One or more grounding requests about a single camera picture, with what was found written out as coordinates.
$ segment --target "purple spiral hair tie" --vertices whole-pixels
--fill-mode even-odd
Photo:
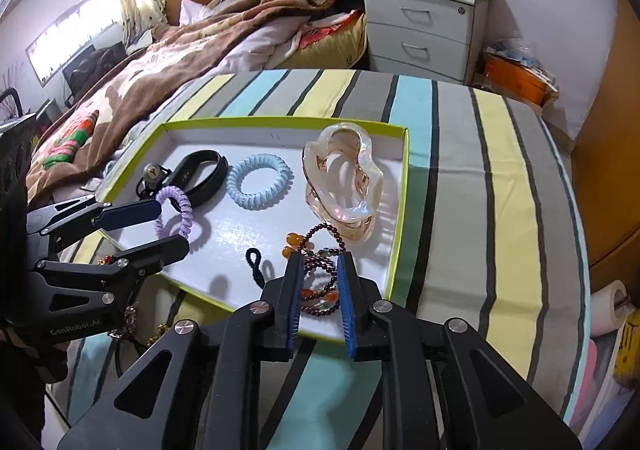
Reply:
[[[193,209],[191,208],[189,198],[177,186],[165,186],[156,194],[156,201],[162,204],[170,197],[178,201],[178,205],[180,206],[180,216],[182,219],[180,220],[180,231],[178,234],[189,240],[191,226],[193,226]],[[169,236],[164,224],[162,224],[162,215],[156,219],[154,227],[159,239]]]

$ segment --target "iridescent hair claw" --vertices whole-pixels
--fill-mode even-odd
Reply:
[[[382,196],[383,173],[373,162],[371,138],[355,123],[336,123],[309,141],[302,152],[306,202],[322,221],[332,224],[349,242],[365,242],[371,236]],[[341,207],[330,194],[327,159],[341,152],[354,167],[351,189],[354,207]]]

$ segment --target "drawer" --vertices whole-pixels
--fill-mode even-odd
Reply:
[[[461,80],[454,80],[453,78],[441,75],[440,73],[429,71],[428,69],[422,69],[416,67],[415,65],[403,64],[402,62],[396,62],[395,60],[380,58],[379,56],[370,56],[369,64],[372,71],[376,71],[379,73],[417,76],[420,78],[430,78],[431,80],[436,80],[438,82],[449,82],[451,84],[457,85],[460,85],[462,83]]]
[[[373,56],[397,60],[464,80],[469,46],[448,38],[401,27],[367,24]]]
[[[454,0],[365,0],[367,22],[389,24],[457,40],[471,41],[473,6]]]

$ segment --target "light blue spiral hair tie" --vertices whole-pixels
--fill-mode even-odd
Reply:
[[[253,170],[259,168],[273,168],[278,176],[276,181],[259,194],[244,194],[240,189],[240,182]],[[258,210],[272,204],[280,197],[291,178],[291,169],[278,156],[273,154],[253,154],[237,165],[234,165],[226,176],[226,193],[239,206],[247,210]]]

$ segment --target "orange box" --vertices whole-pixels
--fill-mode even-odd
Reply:
[[[495,56],[488,56],[484,75],[493,83],[542,106],[548,86],[521,65]]]

